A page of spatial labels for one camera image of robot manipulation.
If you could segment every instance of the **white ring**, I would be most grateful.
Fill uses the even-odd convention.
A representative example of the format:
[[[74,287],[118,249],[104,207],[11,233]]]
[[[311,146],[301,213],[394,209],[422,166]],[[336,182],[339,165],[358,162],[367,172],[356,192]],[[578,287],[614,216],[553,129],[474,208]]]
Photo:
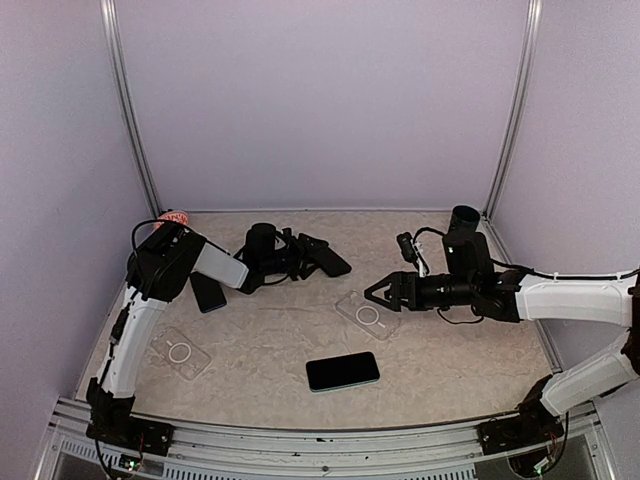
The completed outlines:
[[[176,360],[175,358],[173,358],[173,349],[176,348],[176,347],[187,347],[187,350],[189,350],[189,353],[182,360]],[[173,363],[179,365],[179,364],[184,363],[187,360],[189,360],[189,358],[191,358],[191,347],[189,346],[189,344],[184,343],[184,342],[179,342],[179,343],[174,343],[173,345],[171,345],[171,348],[169,349],[169,360],[171,360]]]
[[[373,310],[373,313],[376,314],[376,319],[373,322],[363,322],[360,318],[360,312],[362,310]],[[375,325],[376,323],[378,323],[378,320],[380,320],[380,312],[369,305],[363,305],[358,310],[356,310],[356,320],[358,320],[358,322],[360,322],[362,325]]]

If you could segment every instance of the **white wall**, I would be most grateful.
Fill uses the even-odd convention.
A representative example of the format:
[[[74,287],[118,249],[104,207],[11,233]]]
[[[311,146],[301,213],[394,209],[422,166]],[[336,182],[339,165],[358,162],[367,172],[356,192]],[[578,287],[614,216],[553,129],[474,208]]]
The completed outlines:
[[[163,204],[481,206],[526,0],[118,2]]]
[[[640,263],[640,3],[544,2],[527,106],[496,224],[514,260],[561,272]],[[570,367],[620,329],[550,322]],[[640,471],[640,385],[598,401],[621,478]]]
[[[147,216],[99,2],[0,8],[0,470],[24,480]]]

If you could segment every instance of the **marble-patterned surface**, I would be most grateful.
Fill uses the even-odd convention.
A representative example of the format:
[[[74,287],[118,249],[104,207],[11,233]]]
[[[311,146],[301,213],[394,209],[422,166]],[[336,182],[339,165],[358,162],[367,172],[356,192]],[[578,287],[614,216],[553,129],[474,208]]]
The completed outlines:
[[[395,237],[430,225],[446,229],[448,214],[417,212],[256,212],[193,215],[190,225],[237,250],[258,221],[292,227],[328,240],[352,266],[331,279],[321,271],[308,280],[262,287],[251,296],[225,288],[228,305],[203,315],[189,286],[155,327],[174,326],[212,362],[184,380],[151,348],[140,366],[135,411],[213,424],[294,429],[355,429],[424,425],[511,410],[549,373],[531,323],[487,320],[453,326],[434,312],[406,312],[400,328],[379,341],[339,315],[335,302],[394,270],[410,270]],[[444,272],[439,237],[424,234],[432,272]],[[454,321],[472,319],[452,309]],[[78,390],[106,350],[107,322]],[[381,378],[374,384],[326,393],[309,390],[309,360],[372,351]]]

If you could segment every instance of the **vertical metal rail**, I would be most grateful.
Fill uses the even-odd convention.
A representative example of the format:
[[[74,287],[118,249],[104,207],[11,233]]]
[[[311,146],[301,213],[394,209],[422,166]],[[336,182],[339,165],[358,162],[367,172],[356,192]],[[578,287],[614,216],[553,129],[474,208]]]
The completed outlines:
[[[489,221],[491,221],[491,219],[493,218],[496,207],[498,205],[498,201],[500,200],[500,196],[502,195],[502,191],[504,190],[507,172],[509,170],[509,165],[511,164],[511,158],[513,156],[513,148],[515,146],[516,137],[518,136],[518,129],[520,127],[522,112],[524,111],[524,104],[527,96],[527,89],[529,86],[529,79],[531,77],[533,58],[536,49],[536,42],[538,39],[538,27],[540,24],[541,10],[542,0],[529,0],[527,25],[525,28],[524,41],[522,44],[522,53],[520,54],[518,75],[516,77],[516,89],[513,94],[511,111],[509,112],[507,131],[502,142],[498,168],[496,169],[495,176],[493,177],[493,184],[491,185],[489,198],[487,199],[487,203],[484,208],[484,215]]]
[[[102,21],[104,23],[104,31],[107,38],[107,45],[111,56],[111,66],[116,80],[120,106],[122,115],[129,133],[129,140],[133,150],[133,158],[136,163],[140,182],[147,199],[149,210],[154,216],[162,213],[162,204],[151,176],[151,170],[147,163],[147,158],[142,148],[142,140],[138,129],[138,122],[133,110],[131,94],[127,84],[127,71],[124,63],[124,54],[122,52],[122,42],[120,40],[120,30],[118,28],[118,16],[116,13],[115,0],[100,0],[102,10]]]

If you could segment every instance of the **clear phone case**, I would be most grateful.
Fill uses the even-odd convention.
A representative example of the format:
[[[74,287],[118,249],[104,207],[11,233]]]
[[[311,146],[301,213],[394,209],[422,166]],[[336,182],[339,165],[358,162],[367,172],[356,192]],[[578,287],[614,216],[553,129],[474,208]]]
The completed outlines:
[[[401,323],[401,314],[370,302],[352,290],[336,302],[336,311],[378,340],[386,340]]]
[[[173,327],[154,337],[151,348],[185,380],[195,379],[211,363],[209,355]]]

